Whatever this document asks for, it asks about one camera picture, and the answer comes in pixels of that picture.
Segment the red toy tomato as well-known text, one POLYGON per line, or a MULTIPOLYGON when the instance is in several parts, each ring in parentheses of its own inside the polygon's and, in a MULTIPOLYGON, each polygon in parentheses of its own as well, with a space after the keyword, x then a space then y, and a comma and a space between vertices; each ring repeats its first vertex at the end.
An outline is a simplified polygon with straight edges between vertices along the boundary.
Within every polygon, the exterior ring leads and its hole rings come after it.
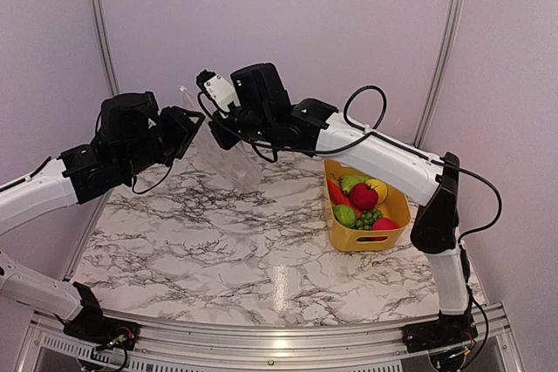
POLYGON ((379 195, 376 190, 365 183, 356 184, 350 191, 350 202, 361 211, 373 209, 378 200, 379 195))

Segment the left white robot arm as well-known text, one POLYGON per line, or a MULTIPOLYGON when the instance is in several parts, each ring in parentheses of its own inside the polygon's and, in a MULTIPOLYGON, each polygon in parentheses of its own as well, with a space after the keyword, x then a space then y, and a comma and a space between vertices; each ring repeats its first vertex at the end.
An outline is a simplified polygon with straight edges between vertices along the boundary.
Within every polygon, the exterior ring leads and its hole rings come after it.
MULTIPOLYGON (((1 188, 1 232, 61 208, 82 205, 120 185, 133 187, 154 165, 172 167, 199 131, 204 117, 178 106, 108 106, 99 112, 89 144, 47 159, 38 169, 1 188)), ((1 255, 1 295, 50 312, 93 342, 110 334, 110 322, 91 289, 54 280, 1 255)))

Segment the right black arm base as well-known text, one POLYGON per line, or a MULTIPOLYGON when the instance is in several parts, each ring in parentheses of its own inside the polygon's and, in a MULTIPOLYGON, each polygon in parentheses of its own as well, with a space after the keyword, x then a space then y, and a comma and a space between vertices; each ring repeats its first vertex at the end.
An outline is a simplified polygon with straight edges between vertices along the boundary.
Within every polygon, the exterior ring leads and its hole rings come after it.
POLYGON ((435 320, 405 325, 401 331, 409 353, 443 348, 479 335, 474 320, 466 315, 439 314, 435 320))

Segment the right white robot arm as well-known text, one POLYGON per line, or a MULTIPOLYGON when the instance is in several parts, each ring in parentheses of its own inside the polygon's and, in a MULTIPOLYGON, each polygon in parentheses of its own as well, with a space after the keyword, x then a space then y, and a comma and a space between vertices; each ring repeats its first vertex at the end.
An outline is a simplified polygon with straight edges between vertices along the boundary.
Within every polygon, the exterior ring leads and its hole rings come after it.
POLYGON ((366 172, 418 203, 411 242, 429 260, 443 314, 432 324, 432 337, 449 344, 465 331, 463 315, 471 302, 457 244, 455 156, 437 158, 376 130, 361 132, 335 106, 313 98, 291 106, 236 106, 226 115, 214 112, 209 117, 210 129, 224 149, 242 140, 272 152, 319 155, 366 172))

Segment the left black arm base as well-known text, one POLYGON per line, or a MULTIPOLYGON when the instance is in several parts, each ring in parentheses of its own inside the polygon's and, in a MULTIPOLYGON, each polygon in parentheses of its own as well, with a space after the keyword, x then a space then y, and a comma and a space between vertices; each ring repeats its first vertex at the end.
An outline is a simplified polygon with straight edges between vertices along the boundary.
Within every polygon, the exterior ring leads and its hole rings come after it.
POLYGON ((62 320, 64 333, 86 342, 95 343, 101 350, 119 347, 132 351, 140 325, 104 315, 79 314, 71 321, 62 320))

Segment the clear zip top bag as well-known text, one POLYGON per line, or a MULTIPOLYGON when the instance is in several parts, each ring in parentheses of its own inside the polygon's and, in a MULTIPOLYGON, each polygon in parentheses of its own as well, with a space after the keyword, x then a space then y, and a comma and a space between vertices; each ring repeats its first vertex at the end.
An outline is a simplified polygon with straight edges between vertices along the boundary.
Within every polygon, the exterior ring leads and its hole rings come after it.
POLYGON ((249 156, 245 146, 242 144, 235 145, 229 151, 221 149, 209 129, 209 119, 200 108, 196 95, 190 92, 184 85, 180 87, 180 92, 182 94, 183 107, 200 112, 205 117, 201 128, 193 140, 195 149, 203 162, 241 192, 251 193, 257 191, 262 181, 262 169, 249 156))

